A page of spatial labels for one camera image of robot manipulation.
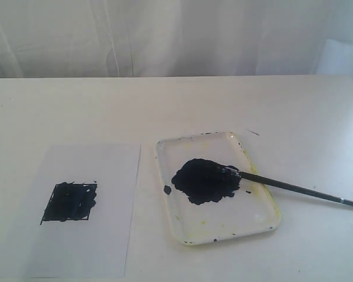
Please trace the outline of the black paintbrush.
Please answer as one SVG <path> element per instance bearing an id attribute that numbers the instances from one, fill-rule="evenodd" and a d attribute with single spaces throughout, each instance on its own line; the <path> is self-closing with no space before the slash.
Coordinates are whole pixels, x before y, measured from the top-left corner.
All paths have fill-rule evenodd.
<path id="1" fill-rule="evenodd" d="M 303 187 L 296 186 L 293 184 L 280 182 L 280 181 L 277 181 L 274 179 L 259 176 L 257 174 L 243 172 L 238 169 L 234 169 L 233 167 L 223 166 L 223 165 L 219 164 L 218 167 L 215 169 L 215 171 L 226 176 L 226 177 L 230 177 L 232 179 L 236 178 L 236 179 L 238 179 L 239 182 L 241 181 L 241 179 L 246 179 L 246 180 L 249 180 L 252 182 L 257 182 L 260 184 L 264 184 L 264 185 L 268 185 L 268 186 L 272 186 L 272 187 L 277 187 L 277 188 L 280 188 L 283 190 L 288 190 L 288 191 L 292 191 L 295 193 L 305 194 L 305 195 L 316 197 L 319 199 L 323 199 L 323 200 L 327 200 L 327 201 L 331 201 L 331 202 L 335 202 L 335 203 L 339 203 L 339 204 L 353 207 L 353 201 L 351 201 L 351 200 L 347 200 L 347 199 L 333 196 L 333 195 L 326 194 L 326 193 L 321 193 L 321 192 L 318 192 L 315 190 L 303 188 Z"/>

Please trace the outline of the white plastic paint tray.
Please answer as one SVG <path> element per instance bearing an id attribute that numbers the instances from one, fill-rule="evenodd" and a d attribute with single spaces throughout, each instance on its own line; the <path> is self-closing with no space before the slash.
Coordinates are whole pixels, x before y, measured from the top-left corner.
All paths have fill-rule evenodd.
<path id="1" fill-rule="evenodd" d="M 211 160 L 257 174 L 242 138 L 232 132 L 201 133 L 159 141 L 155 159 L 171 234 L 186 246 L 274 231 L 281 214 L 263 184 L 241 180 L 232 197 L 200 205 L 175 188 L 172 178 L 192 159 Z"/>

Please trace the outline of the white paper sheet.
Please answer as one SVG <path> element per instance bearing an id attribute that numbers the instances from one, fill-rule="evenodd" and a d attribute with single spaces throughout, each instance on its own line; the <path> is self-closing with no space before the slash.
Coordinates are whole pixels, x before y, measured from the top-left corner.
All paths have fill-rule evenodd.
<path id="1" fill-rule="evenodd" d="M 0 274 L 122 276 L 138 145 L 61 145 L 48 150 L 1 250 Z"/>

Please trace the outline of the white backdrop curtain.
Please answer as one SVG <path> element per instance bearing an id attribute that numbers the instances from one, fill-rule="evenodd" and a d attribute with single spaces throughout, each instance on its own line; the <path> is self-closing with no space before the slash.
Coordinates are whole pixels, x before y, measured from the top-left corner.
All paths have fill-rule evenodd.
<path id="1" fill-rule="evenodd" d="M 0 1 L 0 78 L 343 74 L 353 1 Z"/>

